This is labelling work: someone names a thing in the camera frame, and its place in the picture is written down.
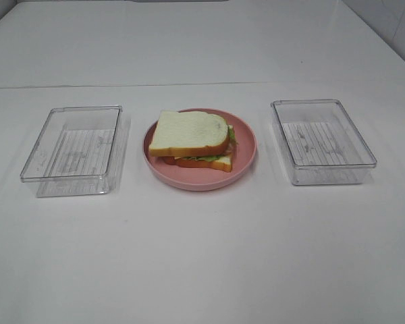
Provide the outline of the clear plastic right tray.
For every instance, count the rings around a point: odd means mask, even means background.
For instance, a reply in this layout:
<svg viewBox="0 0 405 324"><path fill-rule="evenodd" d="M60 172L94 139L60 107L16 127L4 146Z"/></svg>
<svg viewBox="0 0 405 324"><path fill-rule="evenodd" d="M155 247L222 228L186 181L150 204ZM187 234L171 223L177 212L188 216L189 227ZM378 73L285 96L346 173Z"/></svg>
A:
<svg viewBox="0 0 405 324"><path fill-rule="evenodd" d="M377 160L337 99L274 101L273 127L295 186L361 184Z"/></svg>

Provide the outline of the bread slice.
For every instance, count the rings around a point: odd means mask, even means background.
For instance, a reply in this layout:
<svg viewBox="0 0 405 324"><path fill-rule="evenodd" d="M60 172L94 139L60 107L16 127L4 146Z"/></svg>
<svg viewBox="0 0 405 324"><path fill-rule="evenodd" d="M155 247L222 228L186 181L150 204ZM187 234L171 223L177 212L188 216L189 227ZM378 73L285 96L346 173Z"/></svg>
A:
<svg viewBox="0 0 405 324"><path fill-rule="evenodd" d="M195 160L185 160L183 157L162 157L162 161L168 165L177 165L179 167L185 168L209 168L216 169L224 172L232 171L232 161L234 154L220 158L216 161L195 161Z"/></svg>
<svg viewBox="0 0 405 324"><path fill-rule="evenodd" d="M203 111L162 111L148 151L153 157L201 157L223 153L230 138L220 115Z"/></svg>

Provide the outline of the clear plastic left tray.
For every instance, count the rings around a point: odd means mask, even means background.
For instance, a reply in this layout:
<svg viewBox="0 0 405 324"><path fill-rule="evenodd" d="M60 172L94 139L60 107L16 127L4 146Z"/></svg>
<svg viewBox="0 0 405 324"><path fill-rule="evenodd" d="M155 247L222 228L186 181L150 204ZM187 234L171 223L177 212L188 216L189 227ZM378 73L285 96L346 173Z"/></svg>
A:
<svg viewBox="0 0 405 324"><path fill-rule="evenodd" d="M50 110L20 173L36 197L107 194L124 155L122 107Z"/></svg>

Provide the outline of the clear plastic tray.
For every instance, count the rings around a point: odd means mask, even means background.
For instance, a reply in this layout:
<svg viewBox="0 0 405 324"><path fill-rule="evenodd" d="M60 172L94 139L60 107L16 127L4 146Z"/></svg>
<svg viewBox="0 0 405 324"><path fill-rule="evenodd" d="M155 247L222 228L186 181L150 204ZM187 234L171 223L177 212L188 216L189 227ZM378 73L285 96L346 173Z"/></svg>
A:
<svg viewBox="0 0 405 324"><path fill-rule="evenodd" d="M337 99L274 101L273 127L295 186L361 184L377 160Z"/></svg>
<svg viewBox="0 0 405 324"><path fill-rule="evenodd" d="M124 155L122 107L50 110L20 173L36 197L107 194Z"/></svg>

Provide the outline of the green lettuce leaf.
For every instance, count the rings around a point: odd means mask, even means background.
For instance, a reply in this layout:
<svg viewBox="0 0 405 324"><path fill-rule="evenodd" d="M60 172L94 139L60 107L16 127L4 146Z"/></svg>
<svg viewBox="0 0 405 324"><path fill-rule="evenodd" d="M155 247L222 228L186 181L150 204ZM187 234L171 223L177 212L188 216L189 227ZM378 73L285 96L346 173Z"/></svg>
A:
<svg viewBox="0 0 405 324"><path fill-rule="evenodd" d="M220 158L224 158L227 156L230 156L234 153L237 141L236 141L236 135L234 132L234 127L233 125L228 126L228 137L229 137L229 144L227 149L220 155L209 155L209 156L201 156L201 157L183 157L185 160L195 160L195 161L216 161L219 160Z"/></svg>

